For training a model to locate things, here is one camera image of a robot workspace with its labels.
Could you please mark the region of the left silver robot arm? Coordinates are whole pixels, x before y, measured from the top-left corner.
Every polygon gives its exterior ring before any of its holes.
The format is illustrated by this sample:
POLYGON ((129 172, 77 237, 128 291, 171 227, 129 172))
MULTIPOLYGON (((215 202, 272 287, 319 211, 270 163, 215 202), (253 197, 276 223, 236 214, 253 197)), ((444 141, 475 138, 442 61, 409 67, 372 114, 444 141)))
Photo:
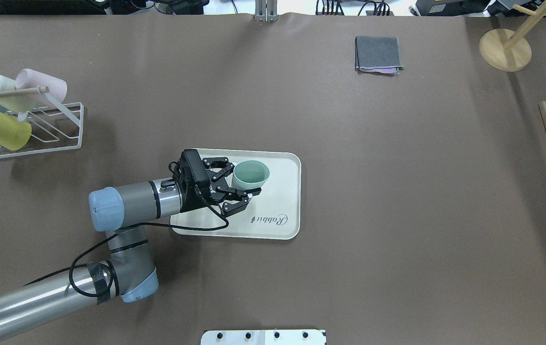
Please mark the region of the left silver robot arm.
POLYGON ((170 177, 123 186, 108 186, 89 194, 96 231, 106 238, 93 246, 109 248, 110 257, 80 264, 78 255, 66 267, 32 280, 0 296, 0 341, 39 327, 114 297, 132 303, 157 292, 159 278, 148 244, 146 226, 158 219, 209 209, 223 225, 259 195, 263 183, 241 183, 239 167, 227 157, 202 159, 198 151, 183 151, 169 164, 170 177))

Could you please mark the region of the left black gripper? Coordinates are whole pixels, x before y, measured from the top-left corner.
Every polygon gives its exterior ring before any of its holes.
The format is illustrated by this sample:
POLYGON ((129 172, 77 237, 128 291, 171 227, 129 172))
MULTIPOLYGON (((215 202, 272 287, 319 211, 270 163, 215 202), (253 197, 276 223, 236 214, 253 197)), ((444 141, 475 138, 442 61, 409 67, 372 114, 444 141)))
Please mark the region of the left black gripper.
POLYGON ((220 205, 222 216, 232 216, 247 208, 249 201, 262 192, 262 188, 238 190, 230 187, 226 180, 233 173, 235 165, 228 157, 208 157, 202 159, 205 172, 209 176, 209 192, 203 195, 206 205, 220 205))

